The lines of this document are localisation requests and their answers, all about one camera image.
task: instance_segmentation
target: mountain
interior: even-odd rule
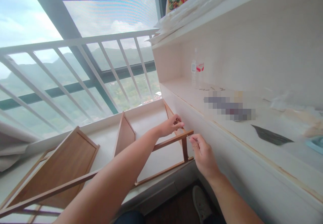
[[[125,62],[120,50],[105,48],[114,68],[125,66]],[[152,50],[150,47],[145,47],[141,49],[143,60],[145,62],[153,60]],[[125,54],[128,58],[130,64],[141,63],[139,54],[136,49],[126,49]],[[102,70],[110,69],[108,63],[106,62],[102,51],[96,49],[92,52],[92,55],[96,59],[97,63],[100,65]],[[87,80],[88,76],[84,72],[83,68],[74,57],[72,53],[65,53],[65,58],[68,60],[73,69],[81,77],[82,80]],[[57,78],[57,80],[63,85],[75,83],[76,79],[65,66],[65,64],[58,58],[53,63],[44,63],[46,68]],[[37,65],[37,64],[20,64],[20,69],[28,75],[29,79],[32,80],[38,87],[41,87],[43,90],[56,88],[57,85],[47,76],[47,74]],[[147,74],[151,89],[153,94],[160,91],[157,72],[152,71]],[[132,81],[132,78],[121,79],[121,84],[124,87],[124,90],[131,102],[131,105],[128,104],[128,101],[125,99],[123,92],[118,83],[110,82],[105,84],[111,93],[112,98],[114,99],[118,109],[120,111],[128,110],[131,106],[137,107],[142,103],[149,102],[152,100],[150,91],[147,86],[146,77],[144,74],[135,76],[136,83],[138,85],[139,91],[142,95],[142,100],[140,100],[135,85]],[[11,73],[7,78],[0,79],[0,83],[6,87],[8,90],[13,92],[16,96],[21,96],[25,94],[33,93],[19,78],[17,78],[13,73]],[[99,94],[96,88],[89,89],[93,96],[96,98],[98,103],[103,107],[103,109],[108,113],[110,109],[107,104]],[[97,106],[88,96],[86,91],[82,90],[71,94],[73,98],[81,105],[81,107],[91,116],[93,120],[98,120],[104,117],[104,115],[99,111]],[[9,98],[5,93],[0,91],[0,100]],[[65,114],[73,119],[78,125],[82,126],[89,123],[89,120],[85,115],[74,105],[74,103],[68,99],[66,95],[53,98],[53,101],[62,109]],[[56,113],[46,102],[40,101],[37,103],[29,104],[37,113],[55,125],[57,128],[63,132],[71,130],[71,126],[58,114]],[[6,111],[11,117],[19,121],[21,124],[25,125],[27,128],[31,129],[33,132],[37,132],[42,135],[44,138],[51,137],[56,135],[51,128],[46,124],[36,118],[33,114],[27,111],[23,107],[17,107]],[[0,116],[0,120],[13,124],[8,121],[6,118]]]
[[[107,52],[107,55],[115,69],[126,66],[119,49],[105,48],[105,51]],[[141,63],[137,49],[126,49],[124,52],[130,65]],[[151,47],[141,48],[141,53],[145,62],[153,60]],[[92,55],[101,70],[110,70],[110,66],[106,62],[100,48],[94,50]],[[64,56],[82,80],[89,79],[72,53],[65,53]],[[53,63],[44,63],[44,65],[61,84],[67,85],[77,82],[76,78],[72,75],[59,57]],[[36,85],[40,85],[43,90],[57,87],[57,85],[37,64],[20,64],[19,67]],[[32,90],[13,73],[10,73],[7,78],[0,79],[0,84],[17,96],[32,93]],[[0,100],[5,98],[8,98],[8,96],[3,92],[0,92]]]

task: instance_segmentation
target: black leaf-shaped object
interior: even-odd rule
[[[279,134],[276,134],[274,132],[271,132],[269,130],[261,128],[259,126],[254,126],[254,125],[252,125],[252,126],[256,129],[256,132],[261,139],[263,139],[267,142],[270,142],[272,144],[275,144],[277,146],[281,146],[281,145],[288,143],[288,142],[293,142],[292,140],[290,140],[284,136],[281,136]]]

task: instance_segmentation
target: cloud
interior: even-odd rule
[[[155,0],[68,1],[65,5],[83,37],[152,29],[157,22]],[[0,47],[61,40],[37,0],[0,0]],[[148,37],[138,37],[140,47],[151,46]],[[124,49],[136,48],[134,39],[121,41]],[[116,41],[105,47],[118,49]],[[55,53],[37,53],[43,62],[57,59]],[[34,63],[16,55],[18,64]],[[0,79],[10,71],[0,63]]]

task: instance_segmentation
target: pixelated area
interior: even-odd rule
[[[224,115],[226,120],[245,121],[256,119],[256,110],[247,107],[249,104],[243,97],[242,91],[210,91],[204,97],[204,104],[207,118],[215,112],[218,115]]]

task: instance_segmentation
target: wooden floor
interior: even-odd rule
[[[166,201],[164,204],[147,214],[145,216],[146,224],[199,224],[200,219],[198,213],[195,210],[192,197],[192,190],[194,185],[199,185],[204,190],[200,182],[195,182],[194,184],[190,185],[189,187],[175,195],[173,198]],[[208,199],[213,213],[219,215],[209,197]]]

